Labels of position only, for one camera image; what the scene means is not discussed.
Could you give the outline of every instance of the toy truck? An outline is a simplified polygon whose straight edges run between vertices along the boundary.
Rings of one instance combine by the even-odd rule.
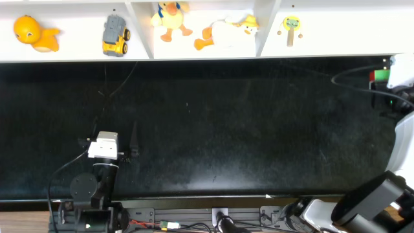
[[[120,16],[108,16],[103,32],[102,47],[103,53],[108,56],[121,57],[128,51],[127,41],[131,33],[126,28],[125,20]]]

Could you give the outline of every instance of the truck wheel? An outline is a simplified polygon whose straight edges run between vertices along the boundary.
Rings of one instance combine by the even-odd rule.
[[[128,52],[128,46],[127,43],[124,43],[124,46],[122,46],[122,53],[126,54]]]
[[[124,39],[126,41],[129,41],[129,39],[131,39],[131,33],[129,32],[128,29],[125,29],[125,37],[124,37]]]

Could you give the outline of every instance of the wooden floor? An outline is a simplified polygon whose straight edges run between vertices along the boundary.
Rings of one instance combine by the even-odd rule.
[[[386,210],[397,221],[401,220],[398,212],[393,207]],[[0,233],[17,232],[47,232],[49,212],[0,212]]]

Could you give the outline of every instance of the orange duck toy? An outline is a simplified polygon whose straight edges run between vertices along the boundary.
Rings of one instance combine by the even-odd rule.
[[[45,29],[30,16],[22,16],[14,23],[16,38],[26,44],[31,44],[33,49],[39,52],[58,51],[59,44],[54,35],[59,34],[59,29]]]

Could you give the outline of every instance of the duck's head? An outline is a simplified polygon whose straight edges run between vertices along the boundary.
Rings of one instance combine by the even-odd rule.
[[[14,23],[14,34],[20,42],[32,44],[39,41],[41,26],[34,18],[22,16]]]
[[[158,7],[165,10],[169,15],[175,16],[180,10],[178,2],[158,2]]]
[[[244,22],[240,23],[241,29],[245,31],[246,34],[254,36],[259,30],[259,25],[256,23],[256,17],[248,15]]]

